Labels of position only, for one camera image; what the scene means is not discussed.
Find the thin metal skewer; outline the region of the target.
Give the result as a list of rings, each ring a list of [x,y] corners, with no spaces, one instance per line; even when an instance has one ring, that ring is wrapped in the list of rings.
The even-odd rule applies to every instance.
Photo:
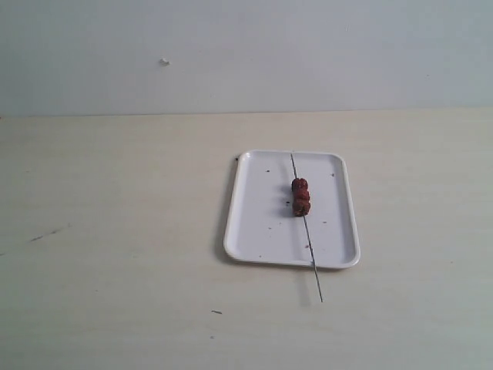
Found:
[[[291,159],[291,163],[292,163],[292,167],[293,167],[293,174],[294,174],[295,178],[298,178],[298,176],[297,176],[297,167],[296,167],[296,163],[295,163],[293,152],[290,153],[290,159]],[[316,283],[317,283],[317,290],[318,290],[320,302],[321,303],[324,303],[324,296],[323,296],[322,289],[321,289],[321,286],[320,286],[320,279],[319,279],[319,274],[318,274],[318,270],[317,270],[316,258],[314,256],[314,249],[313,249],[313,245],[312,245],[312,242],[311,242],[309,228],[308,228],[308,225],[307,225],[307,215],[308,214],[304,211],[304,213],[302,214],[301,217],[302,217],[302,219],[304,221],[304,228],[305,228],[305,231],[306,231],[307,242],[308,242],[308,246],[309,246],[309,250],[310,250],[310,256],[311,256],[311,264],[312,264],[312,267],[313,267],[313,270],[314,270],[314,276],[315,276]]]

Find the white rectangular plastic tray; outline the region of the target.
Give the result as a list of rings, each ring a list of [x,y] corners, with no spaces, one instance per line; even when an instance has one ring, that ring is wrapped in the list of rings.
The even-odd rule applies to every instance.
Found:
[[[295,176],[289,151],[240,155],[223,246],[235,261],[312,267],[302,217],[293,215]],[[293,152],[310,192],[307,225],[320,269],[345,269],[361,258],[347,167],[333,153]]]

